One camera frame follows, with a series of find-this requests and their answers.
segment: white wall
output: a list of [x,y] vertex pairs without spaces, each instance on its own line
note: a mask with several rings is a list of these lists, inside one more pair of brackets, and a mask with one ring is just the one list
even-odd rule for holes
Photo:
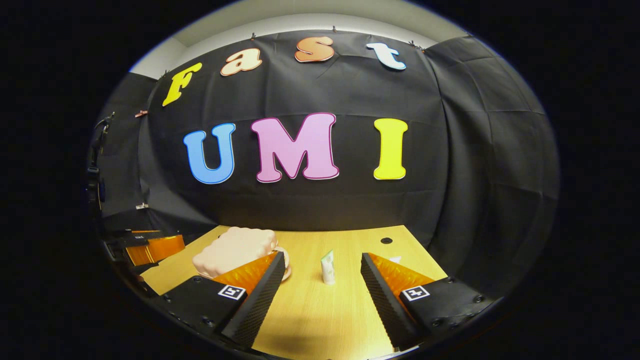
[[185,45],[172,37],[168,38],[133,65],[129,72],[159,79],[165,70],[173,70],[176,59],[185,51],[187,51]]
[[423,4],[406,0],[241,0],[204,15],[173,37],[189,47],[212,34],[250,22],[310,13],[363,17],[399,26],[437,42],[465,36],[464,31],[451,20],[437,15]]
[[285,31],[307,29],[331,30],[334,25],[337,31],[355,31],[393,38],[403,42],[413,40],[416,45],[421,47],[429,47],[437,43],[428,37],[418,35],[406,29],[363,17],[329,13],[305,13],[272,17],[270,19],[251,22],[213,35],[190,47],[184,46],[174,38],[169,38],[140,60],[131,69],[131,72],[157,79],[164,74],[165,69],[171,71],[175,67],[204,53],[251,38],[251,33],[255,33],[255,36],[259,37],[261,35]]

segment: orange letter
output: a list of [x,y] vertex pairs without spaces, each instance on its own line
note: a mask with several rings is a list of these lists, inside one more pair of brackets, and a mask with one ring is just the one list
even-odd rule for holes
[[262,60],[258,59],[260,57],[259,49],[247,49],[238,51],[237,53],[229,56],[227,58],[227,63],[222,70],[220,70],[220,74],[222,76],[233,75],[236,72],[249,71],[257,68],[262,63]]
[[333,48],[329,45],[333,40],[328,37],[305,38],[298,42],[298,50],[294,57],[301,63],[310,61],[329,60],[333,54]]

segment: screw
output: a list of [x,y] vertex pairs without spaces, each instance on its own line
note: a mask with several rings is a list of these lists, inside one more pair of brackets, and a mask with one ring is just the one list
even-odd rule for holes
[[202,317],[202,323],[204,323],[208,327],[213,327],[213,322],[206,316]]

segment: letter u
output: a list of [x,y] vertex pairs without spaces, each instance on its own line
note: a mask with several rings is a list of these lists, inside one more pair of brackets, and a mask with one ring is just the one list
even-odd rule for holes
[[210,169],[204,160],[204,148],[202,140],[207,137],[204,131],[194,131],[184,137],[184,145],[187,145],[189,167],[191,173],[198,181],[205,184],[220,184],[231,177],[234,172],[234,149],[231,144],[231,133],[236,130],[236,125],[231,123],[220,124],[211,129],[211,134],[218,139],[220,149],[220,166]]

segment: pink sponge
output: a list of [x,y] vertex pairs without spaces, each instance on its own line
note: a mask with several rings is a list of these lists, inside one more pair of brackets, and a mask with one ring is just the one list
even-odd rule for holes
[[194,256],[193,265],[202,277],[213,279],[267,256],[277,245],[278,240],[272,230],[231,227]]

